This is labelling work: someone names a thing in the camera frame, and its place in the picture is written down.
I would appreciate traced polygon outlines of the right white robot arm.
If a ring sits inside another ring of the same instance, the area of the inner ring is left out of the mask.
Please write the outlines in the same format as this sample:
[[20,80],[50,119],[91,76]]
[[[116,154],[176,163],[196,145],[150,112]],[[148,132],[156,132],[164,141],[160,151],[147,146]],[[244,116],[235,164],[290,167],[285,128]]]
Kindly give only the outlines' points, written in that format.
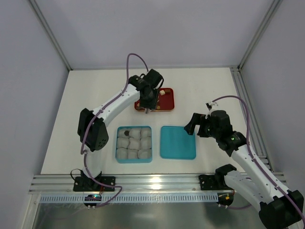
[[257,210],[267,229],[284,229],[305,219],[303,195],[298,190],[291,191],[252,152],[246,137],[233,130],[226,111],[193,113],[184,130],[193,135],[196,126],[199,137],[215,139],[219,148],[246,172],[248,178],[227,164],[216,169],[215,176],[221,186],[234,189]]

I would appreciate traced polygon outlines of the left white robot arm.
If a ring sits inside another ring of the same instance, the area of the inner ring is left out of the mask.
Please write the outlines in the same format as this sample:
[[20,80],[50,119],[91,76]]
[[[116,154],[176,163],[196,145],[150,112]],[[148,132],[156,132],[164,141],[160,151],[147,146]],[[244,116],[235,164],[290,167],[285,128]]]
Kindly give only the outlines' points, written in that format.
[[111,121],[128,106],[140,102],[145,110],[155,110],[159,91],[164,83],[163,76],[154,69],[146,74],[127,77],[125,86],[110,100],[99,107],[80,113],[77,133],[81,141],[81,155],[84,155],[83,173],[96,182],[101,174],[100,154],[109,141],[107,127]]

